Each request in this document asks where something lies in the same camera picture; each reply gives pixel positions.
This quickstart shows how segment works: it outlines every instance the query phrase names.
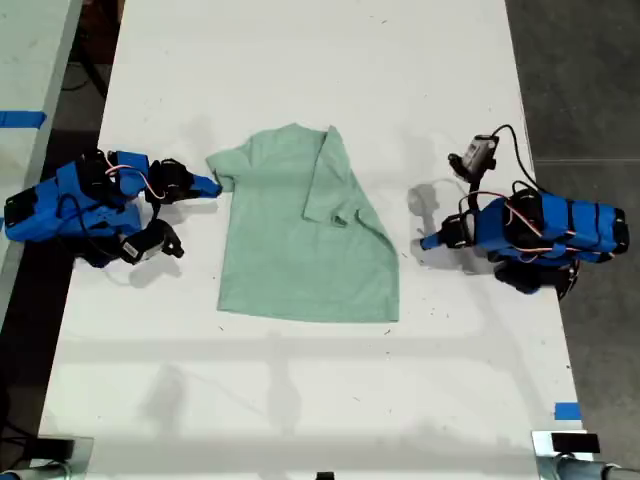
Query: t-shirt sleeve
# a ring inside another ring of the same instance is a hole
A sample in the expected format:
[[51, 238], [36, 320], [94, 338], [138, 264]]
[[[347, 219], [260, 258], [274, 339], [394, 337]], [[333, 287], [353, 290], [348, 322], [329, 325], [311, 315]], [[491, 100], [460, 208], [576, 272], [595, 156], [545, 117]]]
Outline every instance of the t-shirt sleeve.
[[207, 157], [207, 164], [220, 180], [223, 191], [233, 192], [242, 175], [251, 168], [252, 143], [253, 140], [250, 139], [241, 147], [223, 150]]

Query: folded sleeve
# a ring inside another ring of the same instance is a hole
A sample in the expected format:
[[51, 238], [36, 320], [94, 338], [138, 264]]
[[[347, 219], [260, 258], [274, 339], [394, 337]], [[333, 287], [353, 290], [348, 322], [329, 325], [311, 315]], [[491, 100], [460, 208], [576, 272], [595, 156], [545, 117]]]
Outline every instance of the folded sleeve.
[[253, 140], [250, 139], [241, 147], [223, 150], [207, 157], [207, 164], [220, 179], [223, 191], [233, 192], [242, 175], [251, 168], [252, 144]]
[[342, 138], [331, 127], [316, 160], [303, 217], [337, 227], [348, 225], [358, 209], [356, 188]]

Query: blue tape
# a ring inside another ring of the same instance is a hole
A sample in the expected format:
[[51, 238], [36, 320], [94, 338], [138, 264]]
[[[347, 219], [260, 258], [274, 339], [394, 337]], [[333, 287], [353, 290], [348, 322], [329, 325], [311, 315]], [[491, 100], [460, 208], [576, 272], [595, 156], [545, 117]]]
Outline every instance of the blue tape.
[[577, 402], [558, 402], [555, 411], [556, 420], [582, 420], [580, 405]]
[[46, 119], [44, 112], [0, 110], [0, 128], [40, 128]]

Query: cable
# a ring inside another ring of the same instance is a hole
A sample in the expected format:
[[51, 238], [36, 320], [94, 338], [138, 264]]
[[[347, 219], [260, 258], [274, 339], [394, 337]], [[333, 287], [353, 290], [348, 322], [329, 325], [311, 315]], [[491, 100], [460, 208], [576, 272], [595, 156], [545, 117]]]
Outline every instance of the cable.
[[538, 230], [538, 229], [536, 228], [536, 226], [535, 226], [533, 223], [531, 223], [531, 222], [527, 219], [527, 217], [525, 217], [522, 213], [520, 213], [518, 210], [516, 210], [515, 208], [513, 208], [513, 207], [508, 203], [509, 198], [508, 198], [506, 195], [502, 195], [501, 193], [497, 193], [497, 192], [490, 192], [490, 191], [488, 191], [488, 190], [476, 190], [476, 191], [474, 191], [474, 192], [469, 192], [467, 195], [465, 195], [464, 197], [462, 197], [462, 198], [460, 199], [460, 201], [458, 202], [458, 212], [459, 212], [459, 213], [462, 213], [462, 202], [463, 202], [466, 198], [468, 198], [468, 197], [469, 197], [469, 196], [471, 196], [471, 195], [479, 195], [479, 194], [482, 194], [482, 195], [493, 195], [493, 196], [496, 196], [496, 197], [504, 198], [504, 199], [505, 199], [504, 205], [505, 205], [505, 207], [507, 207], [507, 208], [509, 209], [509, 211], [511, 212], [511, 214], [512, 214], [512, 215], [516, 215], [520, 220], [522, 220], [522, 222], [523, 222], [527, 227], [529, 227], [529, 228], [531, 229], [531, 231], [532, 231], [533, 233], [535, 233], [535, 234], [536, 234], [536, 236], [538, 236], [538, 237], [542, 237], [542, 232], [540, 232], [540, 230]]
[[89, 234], [89, 231], [87, 230], [87, 227], [84, 224], [84, 219], [82, 218], [82, 209], [80, 208], [80, 204], [78, 203], [78, 199], [76, 197], [74, 197], [73, 195], [71, 195], [70, 193], [63, 194], [60, 197], [60, 200], [58, 200], [58, 207], [56, 209], [56, 216], [58, 218], [60, 218], [60, 212], [62, 210], [62, 205], [64, 204], [64, 201], [67, 198], [70, 199], [73, 202], [73, 204], [75, 205], [75, 207], [76, 207], [76, 216], [78, 217], [78, 221], [80, 222], [80, 228], [82, 228], [82, 232], [84, 233], [86, 240], [91, 244], [91, 246], [93, 248], [95, 248], [96, 250], [98, 250], [103, 255], [106, 255], [107, 257], [111, 257], [111, 259], [120, 258], [120, 255], [116, 255], [114, 253], [107, 252], [102, 247], [100, 247], [100, 245], [98, 245], [96, 242], [94, 242], [91, 239], [91, 235]]
[[5, 427], [9, 427], [11, 430], [14, 430], [18, 433], [20, 433], [21, 435], [24, 435], [25, 437], [33, 437], [33, 434], [27, 432], [26, 430], [23, 430], [22, 428], [16, 426], [13, 422], [10, 422], [9, 420], [5, 420], [4, 422]]
[[514, 195], [516, 193], [518, 193], [517, 190], [516, 190], [516, 185], [518, 185], [518, 184], [524, 185], [525, 188], [530, 188], [530, 189], [533, 190], [533, 187], [531, 185], [529, 185], [527, 182], [523, 182], [522, 180], [516, 180], [515, 182], [513, 182], [511, 184], [511, 191], [514, 193]]
[[107, 175], [111, 175], [112, 173], [114, 173], [117, 170], [120, 170], [121, 168], [130, 168], [130, 169], [135, 170], [136, 172], [138, 172], [140, 174], [140, 176], [142, 177], [142, 179], [144, 180], [144, 183], [147, 185], [147, 188], [149, 189], [151, 194], [154, 197], [156, 197], [158, 200], [162, 200], [165, 197], [164, 192], [162, 192], [162, 196], [160, 196], [153, 190], [153, 188], [151, 187], [151, 184], [149, 183], [149, 179], [144, 174], [144, 172], [142, 170], [140, 170], [139, 168], [132, 167], [131, 165], [115, 165], [115, 166], [112, 166], [112, 167], [108, 168], [107, 171], [104, 172], [104, 173], [106, 173]]
[[524, 173], [524, 176], [527, 177], [527, 179], [531, 182], [531, 184], [534, 185], [538, 190], [544, 193], [549, 193], [547, 190], [545, 190], [540, 185], [538, 185], [536, 181], [531, 177], [531, 175], [529, 175], [529, 172], [527, 172], [527, 170], [524, 168], [524, 165], [522, 164], [522, 159], [520, 158], [520, 148], [518, 147], [518, 137], [516, 136], [516, 131], [513, 129], [511, 125], [509, 125], [508, 123], [505, 123], [504, 125], [500, 125], [498, 128], [496, 128], [493, 131], [491, 136], [495, 137], [498, 133], [500, 133], [501, 130], [504, 130], [505, 128], [511, 132], [511, 136], [513, 137], [513, 148], [516, 153], [516, 160], [518, 161], [518, 165], [520, 165], [520, 170], [522, 170], [522, 173]]

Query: wire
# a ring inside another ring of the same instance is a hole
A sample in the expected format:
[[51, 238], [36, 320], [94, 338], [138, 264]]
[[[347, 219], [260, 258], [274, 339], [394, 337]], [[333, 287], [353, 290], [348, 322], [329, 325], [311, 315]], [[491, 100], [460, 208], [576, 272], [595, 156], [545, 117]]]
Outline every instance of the wire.
[[460, 199], [460, 201], [458, 202], [458, 212], [459, 212], [459, 213], [462, 213], [462, 202], [463, 202], [466, 198], [468, 198], [469, 196], [471, 196], [471, 195], [493, 195], [493, 196], [495, 196], [495, 197], [504, 198], [504, 199], [505, 199], [504, 205], [505, 205], [505, 207], [507, 207], [507, 208], [509, 209], [509, 211], [511, 212], [511, 215], [512, 215], [512, 217], [509, 219], [509, 222], [507, 223], [507, 225], [509, 225], [509, 224], [511, 223], [511, 220], [513, 220], [513, 215], [515, 215], [515, 216], [517, 216], [520, 220], [522, 220], [522, 222], [523, 222], [527, 227], [529, 227], [529, 229], [531, 229], [531, 231], [532, 231], [533, 233], [535, 233], [535, 234], [536, 234], [536, 236], [538, 236], [538, 237], [542, 237], [542, 232], [540, 232], [540, 230], [538, 230], [538, 229], [536, 228], [536, 226], [535, 226], [533, 223], [531, 223], [531, 222], [527, 219], [527, 217], [525, 217], [522, 213], [520, 213], [518, 210], [516, 210], [515, 208], [513, 208], [513, 207], [509, 204], [509, 202], [508, 202], [509, 198], [508, 198], [506, 195], [503, 195], [503, 194], [501, 194], [501, 193], [497, 193], [497, 192], [490, 192], [490, 191], [488, 191], [488, 190], [476, 190], [476, 191], [473, 191], [473, 192], [469, 192], [467, 195], [465, 195], [464, 197], [462, 197], [462, 198]]
[[529, 185], [527, 182], [523, 182], [522, 180], [516, 180], [515, 182], [513, 182], [511, 184], [511, 191], [514, 194], [518, 193], [517, 190], [516, 190], [516, 185], [518, 185], [518, 184], [523, 185], [525, 188], [530, 188], [530, 189], [533, 190], [533, 187], [531, 185]]
[[498, 133], [500, 133], [500, 131], [504, 130], [505, 128], [511, 132], [511, 136], [513, 137], [513, 148], [516, 153], [516, 160], [518, 161], [518, 165], [520, 165], [520, 170], [522, 170], [522, 173], [524, 173], [524, 176], [527, 177], [527, 179], [531, 182], [531, 184], [534, 185], [538, 190], [544, 193], [549, 193], [547, 190], [545, 190], [540, 185], [538, 185], [536, 181], [533, 179], [533, 177], [529, 175], [529, 172], [527, 172], [526, 168], [524, 168], [524, 165], [522, 164], [522, 159], [520, 158], [520, 148], [518, 147], [518, 137], [516, 136], [516, 131], [513, 129], [511, 125], [509, 125], [508, 123], [505, 123], [504, 125], [500, 125], [498, 128], [496, 128], [493, 131], [491, 136], [495, 137]]
[[21, 435], [24, 435], [25, 437], [33, 437], [34, 436], [32, 433], [29, 433], [26, 430], [23, 430], [22, 428], [16, 426], [16, 424], [14, 424], [13, 422], [10, 422], [9, 420], [5, 420], [4, 425], [5, 425], [5, 427], [9, 427], [11, 430], [14, 430], [14, 431], [18, 432]]
[[62, 210], [62, 205], [64, 204], [64, 201], [67, 198], [70, 199], [73, 202], [73, 204], [75, 205], [75, 207], [76, 207], [76, 216], [78, 217], [78, 221], [80, 222], [80, 228], [82, 228], [82, 232], [84, 233], [84, 235], [86, 237], [86, 240], [91, 244], [91, 246], [93, 248], [95, 248], [96, 250], [98, 250], [103, 255], [106, 255], [107, 257], [111, 257], [112, 259], [120, 258], [120, 255], [116, 255], [114, 253], [107, 252], [102, 247], [100, 247], [100, 245], [98, 245], [96, 242], [94, 242], [91, 239], [91, 235], [89, 234], [89, 231], [87, 230], [87, 227], [84, 224], [84, 219], [82, 218], [82, 209], [80, 208], [80, 204], [78, 203], [78, 199], [76, 197], [74, 197], [73, 195], [71, 195], [70, 193], [63, 194], [60, 197], [60, 200], [58, 200], [58, 208], [56, 209], [56, 216], [58, 218], [60, 217], [60, 212]]
[[[77, 63], [69, 63], [67, 65], [68, 67], [80, 67], [82, 68], [82, 65], [77, 64]], [[77, 90], [80, 90], [81, 88], [86, 87], [89, 82], [91, 81], [91, 79], [89, 77], [87, 77], [83, 82], [80, 82], [78, 85], [74, 85], [73, 87], [65, 87], [64, 85], [60, 88], [60, 90], [62, 90], [63, 92], [75, 92]]]
[[153, 188], [151, 187], [151, 184], [149, 183], [149, 179], [147, 178], [147, 176], [142, 172], [142, 170], [136, 168], [136, 167], [132, 167], [131, 165], [115, 165], [112, 166], [110, 168], [107, 169], [106, 173], [107, 175], [111, 175], [112, 173], [116, 172], [117, 170], [120, 170], [122, 168], [130, 168], [132, 170], [137, 171], [140, 176], [142, 177], [142, 179], [144, 180], [144, 183], [147, 185], [147, 188], [149, 189], [149, 191], [151, 192], [151, 194], [156, 197], [158, 200], [162, 200], [165, 197], [164, 192], [162, 192], [162, 196], [158, 195]]

